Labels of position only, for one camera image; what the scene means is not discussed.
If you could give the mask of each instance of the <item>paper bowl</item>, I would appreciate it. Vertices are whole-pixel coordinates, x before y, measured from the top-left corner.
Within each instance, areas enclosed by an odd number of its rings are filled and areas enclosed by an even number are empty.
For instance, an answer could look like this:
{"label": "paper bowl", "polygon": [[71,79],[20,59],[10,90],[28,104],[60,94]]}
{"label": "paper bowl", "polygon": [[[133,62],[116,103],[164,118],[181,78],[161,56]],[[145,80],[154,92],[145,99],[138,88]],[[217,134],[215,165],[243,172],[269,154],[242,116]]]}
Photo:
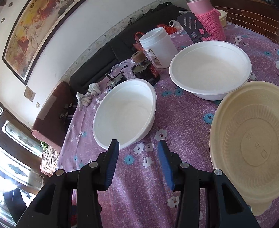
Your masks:
{"label": "paper bowl", "polygon": [[247,54],[223,41],[204,41],[181,50],[169,74],[183,90],[207,100],[220,100],[244,85],[252,72]]}
{"label": "paper bowl", "polygon": [[93,120],[93,136],[108,149],[112,139],[119,149],[143,139],[151,130],[156,111],[156,92],[142,79],[124,81],[102,100]]}
{"label": "paper bowl", "polygon": [[255,216],[279,197],[279,87],[251,81],[220,103],[210,131],[213,168],[221,169]]}

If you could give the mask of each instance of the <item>framed painting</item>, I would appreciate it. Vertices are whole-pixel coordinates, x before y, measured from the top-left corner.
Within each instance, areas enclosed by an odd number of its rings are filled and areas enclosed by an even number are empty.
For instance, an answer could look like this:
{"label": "framed painting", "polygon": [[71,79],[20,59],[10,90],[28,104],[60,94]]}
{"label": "framed painting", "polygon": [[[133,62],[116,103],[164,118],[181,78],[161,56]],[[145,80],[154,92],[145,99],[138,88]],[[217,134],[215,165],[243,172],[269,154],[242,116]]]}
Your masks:
{"label": "framed painting", "polygon": [[85,0],[28,0],[7,40],[2,60],[26,85],[43,49]]}

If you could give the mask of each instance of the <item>floral tablecloth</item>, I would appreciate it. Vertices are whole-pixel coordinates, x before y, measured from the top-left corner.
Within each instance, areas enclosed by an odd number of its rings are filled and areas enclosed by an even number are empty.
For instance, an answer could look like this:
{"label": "floral tablecloth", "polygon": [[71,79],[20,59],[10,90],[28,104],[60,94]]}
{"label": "floral tablecloth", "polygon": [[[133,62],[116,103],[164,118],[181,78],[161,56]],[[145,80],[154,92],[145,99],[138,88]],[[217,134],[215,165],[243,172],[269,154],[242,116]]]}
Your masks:
{"label": "floral tablecloth", "polygon": [[[246,28],[228,23],[228,42],[238,45],[250,57],[253,72],[249,81],[268,81],[279,86],[279,46]],[[184,30],[171,35],[178,50],[192,44]],[[119,151],[112,185],[99,192],[103,227],[173,227],[179,193],[166,185],[157,156],[157,143],[165,139],[170,150],[200,170],[212,171],[209,153],[210,126],[220,101],[207,101],[183,91],[171,81],[168,69],[159,70],[154,86],[157,110],[154,125],[140,142]],[[92,125],[96,109],[107,95],[107,79],[100,82],[102,94],[90,106],[76,110],[58,160],[58,168],[78,170],[97,158],[104,149],[95,142]],[[76,192],[73,193],[76,204]],[[256,217],[262,228],[279,218],[279,198]],[[200,227],[205,226],[205,201],[201,191]]]}

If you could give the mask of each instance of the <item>blue gripper pad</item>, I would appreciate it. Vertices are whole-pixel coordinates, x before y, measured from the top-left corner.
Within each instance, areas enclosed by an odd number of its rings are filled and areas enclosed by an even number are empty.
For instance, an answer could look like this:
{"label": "blue gripper pad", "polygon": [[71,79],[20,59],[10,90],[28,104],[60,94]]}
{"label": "blue gripper pad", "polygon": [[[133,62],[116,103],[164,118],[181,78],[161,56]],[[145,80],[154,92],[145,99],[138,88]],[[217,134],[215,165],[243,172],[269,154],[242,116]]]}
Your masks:
{"label": "blue gripper pad", "polygon": [[112,183],[118,157],[119,157],[119,142],[113,139],[108,148],[107,154],[104,158],[104,162],[107,162],[106,177],[104,183],[106,189],[108,189],[108,187]]}
{"label": "blue gripper pad", "polygon": [[164,140],[161,140],[158,143],[157,152],[167,185],[171,190],[173,190],[175,188],[175,183],[173,181],[173,171],[170,162],[172,160],[172,155]]}

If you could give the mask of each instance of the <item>pink thermos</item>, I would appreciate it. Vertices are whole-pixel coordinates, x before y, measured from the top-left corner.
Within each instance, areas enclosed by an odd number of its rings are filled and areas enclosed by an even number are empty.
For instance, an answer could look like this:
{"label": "pink thermos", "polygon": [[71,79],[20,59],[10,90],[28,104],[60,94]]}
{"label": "pink thermos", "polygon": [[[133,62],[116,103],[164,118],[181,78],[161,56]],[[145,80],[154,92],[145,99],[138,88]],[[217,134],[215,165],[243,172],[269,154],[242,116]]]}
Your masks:
{"label": "pink thermos", "polygon": [[186,0],[190,11],[197,16],[206,31],[211,35],[203,40],[225,41],[225,34],[219,16],[221,13],[212,7],[209,0]]}

